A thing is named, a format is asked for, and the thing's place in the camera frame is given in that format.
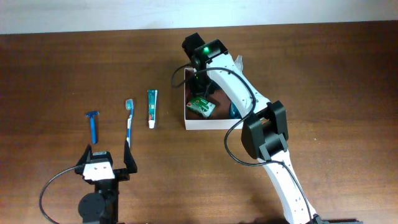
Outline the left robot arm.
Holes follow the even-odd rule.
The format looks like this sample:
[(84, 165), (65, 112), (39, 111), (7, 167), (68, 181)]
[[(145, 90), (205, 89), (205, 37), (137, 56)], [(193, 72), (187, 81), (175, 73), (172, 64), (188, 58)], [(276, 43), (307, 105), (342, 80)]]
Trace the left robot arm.
[(93, 152), (88, 145), (76, 164), (75, 173), (94, 186), (78, 204), (83, 223), (115, 224), (119, 222), (119, 183), (130, 180), (137, 172), (129, 140), (124, 142), (125, 168), (113, 169), (111, 153)]

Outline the blue disposable razor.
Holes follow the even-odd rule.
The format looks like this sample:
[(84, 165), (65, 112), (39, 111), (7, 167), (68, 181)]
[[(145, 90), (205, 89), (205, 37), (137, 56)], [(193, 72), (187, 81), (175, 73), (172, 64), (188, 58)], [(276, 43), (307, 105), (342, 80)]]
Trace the blue disposable razor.
[(99, 115), (98, 111), (90, 111), (85, 114), (85, 116), (90, 120), (91, 141), (93, 144), (96, 144), (98, 142), (96, 135), (96, 125), (95, 125), (95, 116), (97, 115)]

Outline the green toothpaste tube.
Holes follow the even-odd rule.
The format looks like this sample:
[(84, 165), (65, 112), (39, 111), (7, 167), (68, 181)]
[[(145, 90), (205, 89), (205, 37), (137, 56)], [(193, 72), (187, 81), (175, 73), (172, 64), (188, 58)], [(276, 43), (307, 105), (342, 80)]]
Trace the green toothpaste tube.
[(149, 120), (148, 125), (150, 129), (155, 128), (155, 121), (156, 121), (156, 107), (157, 107), (157, 95), (158, 90), (148, 90), (148, 112), (149, 112)]

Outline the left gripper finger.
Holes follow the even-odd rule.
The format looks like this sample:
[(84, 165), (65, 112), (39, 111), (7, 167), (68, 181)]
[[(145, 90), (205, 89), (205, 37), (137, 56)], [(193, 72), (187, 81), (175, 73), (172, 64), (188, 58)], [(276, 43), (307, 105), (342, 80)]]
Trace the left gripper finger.
[(80, 157), (80, 159), (78, 160), (76, 166), (82, 166), (85, 165), (88, 161), (90, 161), (90, 157), (92, 155), (92, 150), (91, 150), (91, 145), (88, 144), (83, 155)]
[(128, 140), (124, 143), (124, 164), (129, 174), (137, 173), (137, 165), (131, 154)]

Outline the blue mouthwash bottle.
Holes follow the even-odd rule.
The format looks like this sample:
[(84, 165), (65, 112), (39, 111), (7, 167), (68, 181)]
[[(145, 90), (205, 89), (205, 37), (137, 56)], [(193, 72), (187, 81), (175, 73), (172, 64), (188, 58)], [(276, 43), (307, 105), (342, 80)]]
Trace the blue mouthwash bottle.
[(241, 119), (242, 116), (233, 102), (231, 102), (228, 111), (229, 119)]

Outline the clear purple spray bottle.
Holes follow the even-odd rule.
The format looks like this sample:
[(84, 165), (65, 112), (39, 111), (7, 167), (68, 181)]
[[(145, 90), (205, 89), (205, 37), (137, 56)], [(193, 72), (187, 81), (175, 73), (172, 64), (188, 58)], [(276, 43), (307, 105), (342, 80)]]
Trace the clear purple spray bottle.
[(242, 55), (238, 55), (238, 56), (236, 57), (236, 60), (234, 61), (234, 64), (235, 64), (236, 68), (237, 68), (240, 72), (242, 72), (242, 71), (243, 71), (243, 68), (244, 68), (244, 65), (243, 65), (243, 56), (242, 56)]

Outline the blue white toothbrush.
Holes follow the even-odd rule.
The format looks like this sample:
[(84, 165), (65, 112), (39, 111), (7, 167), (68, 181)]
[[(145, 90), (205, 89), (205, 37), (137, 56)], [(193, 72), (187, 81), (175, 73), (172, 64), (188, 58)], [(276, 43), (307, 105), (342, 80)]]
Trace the blue white toothbrush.
[(134, 114), (134, 102), (133, 99), (126, 100), (126, 109), (129, 111), (129, 116), (127, 118), (127, 136), (126, 141), (129, 146), (131, 146), (131, 126)]

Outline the green soap packet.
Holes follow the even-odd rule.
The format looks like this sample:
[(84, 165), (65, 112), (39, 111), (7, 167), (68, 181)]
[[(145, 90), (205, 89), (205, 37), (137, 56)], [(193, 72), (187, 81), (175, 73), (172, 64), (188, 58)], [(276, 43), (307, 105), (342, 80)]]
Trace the green soap packet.
[(216, 105), (203, 97), (197, 96), (189, 100), (186, 107), (203, 118), (209, 118), (216, 108)]

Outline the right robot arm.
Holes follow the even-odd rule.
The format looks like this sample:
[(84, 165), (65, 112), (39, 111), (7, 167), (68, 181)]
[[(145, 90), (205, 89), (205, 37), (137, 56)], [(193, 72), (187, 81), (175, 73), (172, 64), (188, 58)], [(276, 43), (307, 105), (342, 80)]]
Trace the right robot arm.
[(242, 66), (218, 40), (205, 42), (194, 33), (182, 42), (182, 49), (194, 68), (193, 77), (214, 81), (235, 105), (241, 119), (241, 142), (252, 166), (265, 169), (279, 196), (288, 223), (314, 223), (311, 206), (293, 169), (287, 144), (289, 134), (283, 104), (271, 102), (243, 75)]

